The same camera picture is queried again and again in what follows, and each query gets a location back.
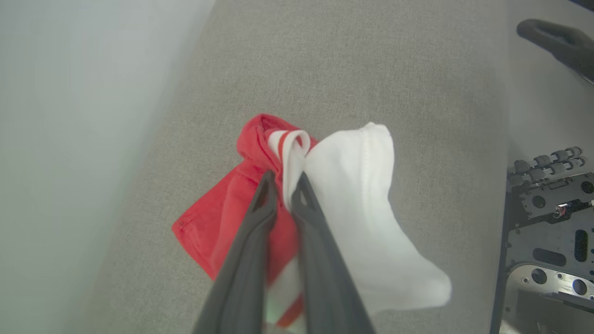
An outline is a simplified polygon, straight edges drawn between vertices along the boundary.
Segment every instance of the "white cloth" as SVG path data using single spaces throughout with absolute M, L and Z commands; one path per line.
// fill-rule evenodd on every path
M 450 299 L 449 277 L 419 254 L 394 218 L 388 202 L 394 149 L 385 126 L 369 123 L 339 131 L 311 150 L 303 130 L 276 131 L 268 146 L 283 162 L 283 200 L 289 211 L 290 195 L 301 173 L 307 174 L 369 314 L 436 307 Z M 269 310 L 290 305 L 299 295 L 297 261 L 268 290 Z M 301 332 L 299 322 L 289 330 Z

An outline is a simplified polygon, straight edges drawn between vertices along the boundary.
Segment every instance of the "red cloth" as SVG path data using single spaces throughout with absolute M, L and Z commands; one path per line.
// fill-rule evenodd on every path
M 270 134 L 277 130 L 299 128 L 266 114 L 257 115 L 245 124 L 237 141 L 237 151 L 244 161 L 173 224 L 173 233 L 186 252 L 212 279 L 223 266 L 256 187 L 268 170 L 274 172 L 278 189 L 277 219 L 268 239 L 268 282 L 274 281 L 297 254 L 299 244 L 295 222 L 283 205 L 281 161 L 267 144 Z M 311 146 L 316 143 L 311 138 Z

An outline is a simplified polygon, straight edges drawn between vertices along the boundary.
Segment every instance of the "red and white fabric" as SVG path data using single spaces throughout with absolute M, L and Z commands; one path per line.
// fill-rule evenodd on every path
M 279 214 L 269 241 L 269 323 L 294 333 L 305 331 L 297 235 L 290 216 L 290 195 L 302 172 L 308 175 L 369 314 L 435 307 L 449 300 L 448 276 L 418 253 L 388 202 L 394 150 L 385 126 L 369 123 L 317 143 L 281 119 L 259 115 L 244 127 L 238 150 L 244 162 L 184 213 L 173 230 L 214 278 L 255 192 L 258 175 L 272 169 Z M 240 213 L 226 215 L 219 210 Z M 205 242 L 208 238 L 216 242 Z

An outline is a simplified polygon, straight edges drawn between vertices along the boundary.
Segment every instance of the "hole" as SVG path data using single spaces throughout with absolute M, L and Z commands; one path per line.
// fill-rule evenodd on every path
M 588 291 L 586 284 L 581 279 L 576 279 L 573 281 L 573 291 L 575 291 L 580 296 L 583 296 Z
M 532 197 L 532 205 L 536 206 L 538 209 L 542 209 L 546 205 L 546 201 L 542 196 L 534 196 Z
M 553 190 L 553 189 L 559 189 L 561 187 L 565 187 L 566 185 L 569 185 L 569 182 L 567 182 L 564 179 L 558 180 L 558 181 L 554 181 L 553 183 L 549 184 L 549 189 Z
M 536 268 L 532 271 L 532 280 L 537 284 L 546 283 L 546 273 L 542 269 Z
M 576 231 L 573 256 L 579 262 L 586 262 L 588 257 L 588 233 L 582 229 Z
M 594 184 L 588 181 L 582 182 L 582 191 L 586 194 L 594 193 Z
M 303 193 L 303 191 L 301 191 L 300 193 L 300 199 L 301 199 L 301 204 L 303 204 L 304 206 L 307 206 L 307 199 L 305 198 L 305 194 Z
M 567 263 L 565 255 L 556 253 L 554 251 L 544 250 L 542 248 L 534 248 L 532 256 L 535 260 L 540 262 L 553 264 L 554 266 L 563 267 Z

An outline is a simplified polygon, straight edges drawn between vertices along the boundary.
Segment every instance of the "white wall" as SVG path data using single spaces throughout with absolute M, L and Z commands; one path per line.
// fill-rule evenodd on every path
M 0 2 L 0 333 L 75 327 L 213 2 Z

